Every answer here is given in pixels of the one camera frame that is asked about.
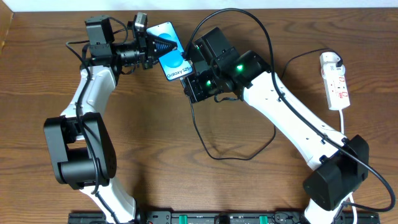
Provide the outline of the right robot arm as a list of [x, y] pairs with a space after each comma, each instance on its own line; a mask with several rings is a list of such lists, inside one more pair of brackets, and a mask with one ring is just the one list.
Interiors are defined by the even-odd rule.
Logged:
[[185, 94], [198, 103], [220, 93], [237, 98], [269, 119], [298, 149], [312, 173], [303, 182], [310, 197], [308, 223], [332, 223], [349, 196], [368, 178], [369, 146], [327, 125], [281, 82], [252, 50], [239, 54], [215, 27], [187, 50], [195, 73], [184, 79]]

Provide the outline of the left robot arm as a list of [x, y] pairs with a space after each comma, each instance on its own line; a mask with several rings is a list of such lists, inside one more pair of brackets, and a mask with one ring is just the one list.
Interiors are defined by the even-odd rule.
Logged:
[[103, 115], [120, 75], [152, 68], [177, 44], [149, 34], [143, 12], [122, 25], [125, 38], [116, 42], [113, 21], [106, 15], [85, 21], [88, 39], [76, 55], [81, 63], [78, 88], [61, 115], [44, 123], [56, 180], [99, 206], [98, 212], [69, 214], [69, 223], [147, 223], [146, 213], [116, 177], [116, 152]]

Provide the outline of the blue Samsung Galaxy smartphone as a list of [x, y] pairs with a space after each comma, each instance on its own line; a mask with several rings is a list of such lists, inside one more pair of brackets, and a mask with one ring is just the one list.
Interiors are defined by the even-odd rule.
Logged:
[[176, 42], [177, 48], [159, 58], [160, 65], [168, 81], [185, 77], [193, 72], [190, 63], [183, 59], [184, 49], [170, 21], [147, 28], [149, 34]]

